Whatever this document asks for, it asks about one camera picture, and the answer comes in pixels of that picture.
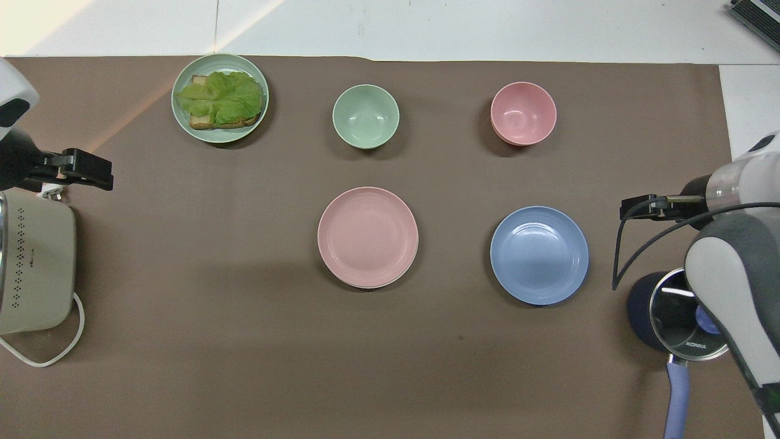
black cable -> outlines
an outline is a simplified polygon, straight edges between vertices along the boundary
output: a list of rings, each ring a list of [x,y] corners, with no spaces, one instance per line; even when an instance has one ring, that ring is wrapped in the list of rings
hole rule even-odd
[[[663,199],[665,197],[658,197],[658,198],[652,198],[651,200],[647,200],[647,202],[642,202],[635,207],[644,207],[645,205],[652,204],[653,202],[658,202],[659,199]],[[655,243],[655,241],[658,241],[659,239],[663,238],[664,236],[670,234],[671,232],[681,229],[689,224],[696,223],[701,220],[706,220],[708,218],[711,218],[715,215],[720,215],[721,213],[731,212],[734,210],[742,210],[742,209],[752,209],[755,207],[774,207],[774,208],[780,208],[780,203],[778,202],[755,202],[755,203],[745,203],[745,204],[738,204],[738,205],[731,205],[729,207],[724,207],[722,209],[716,209],[710,212],[700,213],[696,216],[691,216],[689,219],[685,219],[683,221],[680,221],[679,223],[675,224],[674,226],[669,227],[668,229],[662,231],[661,233],[655,235],[652,237],[649,241],[642,244],[639,249],[634,252],[633,255],[626,261],[626,264],[623,266],[623,268],[620,270],[620,273],[617,273],[617,267],[618,267],[618,255],[620,250],[620,237],[622,234],[623,226],[626,224],[626,221],[629,218],[625,218],[620,222],[620,228],[618,229],[618,237],[615,243],[615,268],[612,270],[612,290],[616,290],[618,287],[618,284],[620,283],[620,280],[623,278],[623,275],[626,274],[626,271],[631,267],[631,264],[636,260],[636,258],[639,257],[639,255],[642,254],[645,250],[647,250],[648,247],[650,247],[652,244]],[[629,214],[633,213],[634,209],[631,209],[628,211],[626,216],[629,216]]]

green lettuce leaf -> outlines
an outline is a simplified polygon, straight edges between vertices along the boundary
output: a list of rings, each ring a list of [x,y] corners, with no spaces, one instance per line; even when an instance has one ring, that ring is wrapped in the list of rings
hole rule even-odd
[[[244,72],[213,72],[206,85],[188,84],[174,94],[176,101],[193,116],[206,116],[213,123],[234,123],[260,112],[260,85]]]

blue handle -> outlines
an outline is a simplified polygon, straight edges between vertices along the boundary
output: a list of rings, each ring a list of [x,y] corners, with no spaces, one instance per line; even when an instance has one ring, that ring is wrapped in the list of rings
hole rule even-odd
[[[669,411],[666,415],[664,439],[683,439],[685,418],[688,413],[690,378],[688,368],[675,362],[666,363],[672,394],[669,397]]]

white cord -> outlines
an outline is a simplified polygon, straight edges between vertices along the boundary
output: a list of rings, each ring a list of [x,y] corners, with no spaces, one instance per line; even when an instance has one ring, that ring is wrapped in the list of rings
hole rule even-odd
[[[67,353],[70,352],[71,349],[73,349],[73,346],[76,346],[76,343],[78,343],[79,339],[81,338],[81,333],[84,331],[84,307],[83,305],[81,305],[81,300],[79,300],[79,295],[76,294],[76,292],[73,292],[73,300],[76,301],[76,305],[79,307],[79,330],[76,332],[76,336],[73,338],[73,341],[70,342],[70,345],[68,345],[68,347],[65,348],[64,351],[60,352],[60,354],[54,357],[53,359],[50,359],[47,362],[34,362],[31,359],[27,358],[26,356],[22,355],[16,349],[14,349],[10,344],[8,344],[5,340],[3,340],[2,337],[0,337],[0,344],[2,344],[3,347],[8,349],[8,351],[14,354],[18,359],[24,361],[25,363],[29,364],[32,367],[46,367],[56,363],[58,360],[60,360],[60,358],[67,355]]]

slice of bread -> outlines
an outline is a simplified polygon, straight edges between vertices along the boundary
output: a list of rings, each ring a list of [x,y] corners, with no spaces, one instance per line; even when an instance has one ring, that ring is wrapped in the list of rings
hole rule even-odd
[[[207,77],[203,75],[193,75],[193,84],[206,85],[206,78]],[[249,127],[254,125],[254,123],[257,122],[257,118],[259,117],[260,113],[249,119],[242,118],[235,122],[219,124],[211,122],[211,118],[208,114],[206,116],[193,116],[190,114],[190,126],[195,130],[213,130],[214,128],[226,130],[230,128]]]

